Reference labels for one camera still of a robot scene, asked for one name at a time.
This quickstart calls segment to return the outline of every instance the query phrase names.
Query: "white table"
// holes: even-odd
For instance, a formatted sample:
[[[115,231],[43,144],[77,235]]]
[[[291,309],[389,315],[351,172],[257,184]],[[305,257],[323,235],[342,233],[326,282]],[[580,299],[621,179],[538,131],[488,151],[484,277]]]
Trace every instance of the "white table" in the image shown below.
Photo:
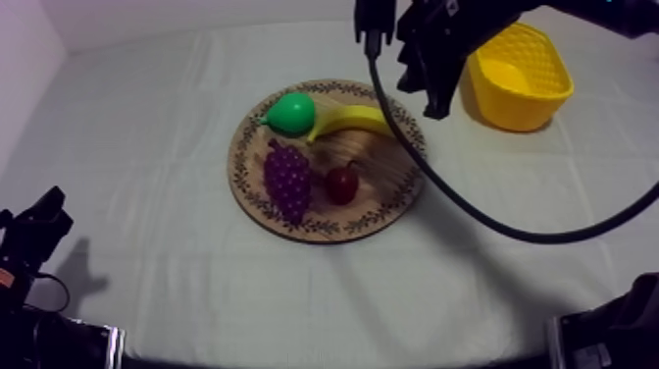
[[[432,165],[493,217],[543,232],[588,225],[659,180],[656,38],[629,42],[552,11],[529,17],[577,90],[534,134],[452,115],[417,118]],[[603,303],[659,269],[654,206],[575,245],[515,242],[430,185],[382,233],[309,247],[252,223],[228,189],[228,143],[244,114],[305,79],[368,82],[349,22],[221,28],[75,55],[32,117],[0,204],[49,186],[75,219],[44,271],[76,296],[68,313],[128,330],[127,351],[245,367],[385,368],[485,362],[541,347],[542,322]],[[55,288],[38,286],[55,299]]]

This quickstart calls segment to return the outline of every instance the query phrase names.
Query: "plastic fruit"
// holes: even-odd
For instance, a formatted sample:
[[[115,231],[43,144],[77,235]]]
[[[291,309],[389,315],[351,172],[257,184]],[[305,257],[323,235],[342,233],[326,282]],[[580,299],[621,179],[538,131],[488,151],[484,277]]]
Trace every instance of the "plastic fruit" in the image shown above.
[[[309,160],[294,146],[281,147],[274,138],[268,145],[274,150],[263,166],[266,191],[283,219],[298,225],[311,203]]]
[[[312,143],[318,136],[342,130],[363,130],[393,137],[382,110],[365,105],[345,105],[319,117],[307,136],[307,142]]]
[[[291,92],[282,96],[261,120],[275,131],[298,136],[314,126],[316,106],[306,93]]]
[[[359,187],[359,176],[350,168],[352,161],[345,167],[330,170],[325,175],[325,191],[336,205],[345,205],[355,198]]]

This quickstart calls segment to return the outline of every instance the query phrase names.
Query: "green pear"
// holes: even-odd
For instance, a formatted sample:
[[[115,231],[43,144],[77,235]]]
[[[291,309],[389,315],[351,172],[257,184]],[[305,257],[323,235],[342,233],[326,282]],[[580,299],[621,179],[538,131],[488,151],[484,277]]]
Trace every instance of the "green pear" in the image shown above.
[[[314,100],[306,93],[291,92],[270,108],[261,124],[283,134],[300,136],[314,126],[315,117]]]

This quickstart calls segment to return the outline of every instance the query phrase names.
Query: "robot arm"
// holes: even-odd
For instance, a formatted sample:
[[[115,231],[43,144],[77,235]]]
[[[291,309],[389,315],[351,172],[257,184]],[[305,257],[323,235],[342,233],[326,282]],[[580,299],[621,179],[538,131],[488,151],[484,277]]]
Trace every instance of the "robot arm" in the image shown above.
[[[658,0],[551,1],[546,5],[629,37],[659,32]],[[467,56],[516,21],[523,12],[543,4],[539,0],[413,0],[410,9],[398,22],[397,37],[405,43],[398,59],[407,65],[398,88],[407,92],[424,89],[429,98],[425,115],[435,119],[446,117]],[[472,205],[417,152],[396,125],[389,109],[380,82],[377,58],[382,35],[386,36],[387,43],[391,42],[395,5],[395,0],[357,0],[355,7],[357,41],[360,41],[362,33],[366,34],[364,49],[376,98],[391,131],[420,170],[472,218],[493,231],[517,240],[540,244],[571,243],[598,237],[622,226],[659,198],[657,182],[641,198],[612,217],[582,229],[554,234],[510,227]]]
[[[407,71],[398,89],[424,89],[425,115],[442,119],[467,57],[522,13],[548,5],[629,38],[659,32],[657,0],[413,0],[398,21],[396,37],[404,42],[398,61]],[[395,0],[357,0],[355,31],[377,30],[390,43]]]

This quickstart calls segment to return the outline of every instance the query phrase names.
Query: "plastic basket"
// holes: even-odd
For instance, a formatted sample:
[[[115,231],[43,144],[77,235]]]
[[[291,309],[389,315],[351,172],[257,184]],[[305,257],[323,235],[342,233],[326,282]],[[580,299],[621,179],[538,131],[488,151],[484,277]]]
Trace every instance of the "plastic basket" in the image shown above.
[[[542,128],[574,92],[549,37],[521,23],[481,46],[468,66],[482,115],[504,130]]]

